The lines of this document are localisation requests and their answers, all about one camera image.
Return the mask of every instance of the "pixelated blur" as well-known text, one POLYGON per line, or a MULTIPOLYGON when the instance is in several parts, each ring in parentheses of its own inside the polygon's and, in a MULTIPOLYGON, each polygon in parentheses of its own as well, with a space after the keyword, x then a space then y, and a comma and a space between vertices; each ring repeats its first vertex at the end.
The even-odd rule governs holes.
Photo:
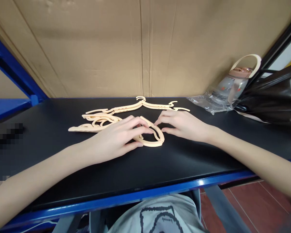
POLYGON ((23 124, 0 123, 0 185, 15 172, 13 169, 15 155, 3 152, 19 143, 22 133, 23 124))

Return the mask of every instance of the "cable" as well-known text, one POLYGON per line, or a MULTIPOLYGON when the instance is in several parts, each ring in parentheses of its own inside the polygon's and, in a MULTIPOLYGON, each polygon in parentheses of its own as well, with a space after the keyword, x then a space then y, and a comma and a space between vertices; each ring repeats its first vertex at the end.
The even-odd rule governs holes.
POLYGON ((35 225, 35 226, 33 226, 33 227, 31 227, 31 228, 29 228, 29 229, 25 230, 25 231, 22 231, 22 232, 20 232, 20 233, 25 233, 25 232, 27 232, 27 231, 29 231, 29 230, 31 230, 31 229, 33 229, 33 228, 35 228, 35 227, 39 226, 39 225, 42 225, 42 224, 44 224, 44 223, 57 224, 57 222, 46 221, 46 222, 43 222, 43 223, 39 223, 39 224, 37 224, 37 225, 35 225))

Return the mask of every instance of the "left hand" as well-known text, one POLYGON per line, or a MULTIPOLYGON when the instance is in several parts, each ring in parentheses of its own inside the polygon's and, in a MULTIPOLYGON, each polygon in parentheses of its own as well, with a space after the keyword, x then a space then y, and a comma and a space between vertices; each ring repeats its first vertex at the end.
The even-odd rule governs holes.
POLYGON ((78 162, 86 167, 120 157, 137 147, 142 147, 143 144, 140 142, 126 143, 133 137, 144 133, 152 134, 153 131, 140 117, 129 116, 110 125, 93 137, 72 145, 71 149, 77 154, 78 162))

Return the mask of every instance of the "beige hanger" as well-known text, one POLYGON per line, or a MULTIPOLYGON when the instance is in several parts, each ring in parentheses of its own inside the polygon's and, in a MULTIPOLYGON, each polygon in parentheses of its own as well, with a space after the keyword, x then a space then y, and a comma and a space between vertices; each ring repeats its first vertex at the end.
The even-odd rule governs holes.
MULTIPOLYGON (((80 125, 78 127, 71 127, 68 129, 68 131, 70 131, 70 132, 98 133, 98 132, 102 131, 103 129, 107 128, 109 125, 114 124, 114 123, 122 120, 121 118, 119 118, 117 116, 113 116, 113 114, 127 112, 127 111, 133 111, 133 110, 136 110, 142 106, 144 106, 146 108, 150 108, 150 109, 160 109, 160 110, 170 109, 170 110, 174 110, 174 111, 178 111, 181 109, 181 110, 190 111, 189 109, 181 108, 181 107, 174 107, 172 109, 171 107, 174 106, 173 103, 177 103, 177 101, 171 101, 167 105, 158 105, 158 104, 147 103, 146 98, 144 96, 137 96, 136 100, 140 100, 140 101, 138 103, 133 104, 133 105, 115 107, 115 108, 112 108, 110 110, 108 110, 107 108, 104 108, 104 109, 96 109, 96 110, 86 112, 86 114, 83 114, 82 117, 87 119, 88 121, 92 121, 92 123, 91 124, 83 124, 83 125, 80 125), (104 126, 103 124, 107 121, 109 121, 110 124, 104 126)), ((155 126, 149 120, 145 119, 142 116, 140 118, 143 119, 150 127, 152 127, 153 129, 155 129, 157 131, 158 136, 157 136, 156 132, 153 130, 154 137, 157 141, 156 142, 145 141, 143 139, 142 135, 134 137, 134 140, 141 142, 144 146, 148 146, 148 147, 161 146, 165 140, 163 132, 160 130, 159 127, 155 126)))
POLYGON ((107 114, 115 114, 115 113, 121 113, 121 112, 127 112, 127 111, 133 111, 133 110, 136 110, 138 108, 140 108, 141 106, 144 106, 146 108, 150 108, 150 109, 160 109, 160 110, 174 110, 174 111, 178 111, 179 109, 181 110, 186 110, 186 111, 190 111, 189 109, 187 108, 180 108, 180 107, 174 107, 173 109, 171 107, 174 106, 173 103, 177 103, 177 101, 171 101, 168 105, 158 105, 158 104, 150 104, 150 103, 147 103, 146 102, 146 98, 144 96, 137 96, 136 97, 136 100, 140 100, 138 103, 136 104, 133 104, 133 105, 127 105, 127 106, 122 106, 122 107, 115 107, 115 108, 112 108, 110 110, 108 110, 107 108, 106 109, 96 109, 96 110, 92 110, 92 111, 89 111, 89 112, 86 112, 86 114, 90 114, 90 113, 93 113, 93 112, 101 112, 101 113, 107 113, 107 114))

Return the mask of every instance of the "black bag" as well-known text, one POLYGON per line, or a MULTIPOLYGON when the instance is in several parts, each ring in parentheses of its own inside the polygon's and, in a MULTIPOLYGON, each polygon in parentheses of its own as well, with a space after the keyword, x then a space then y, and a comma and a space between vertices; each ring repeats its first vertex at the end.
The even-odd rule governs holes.
POLYGON ((291 127, 291 66, 248 87, 235 110, 291 127))

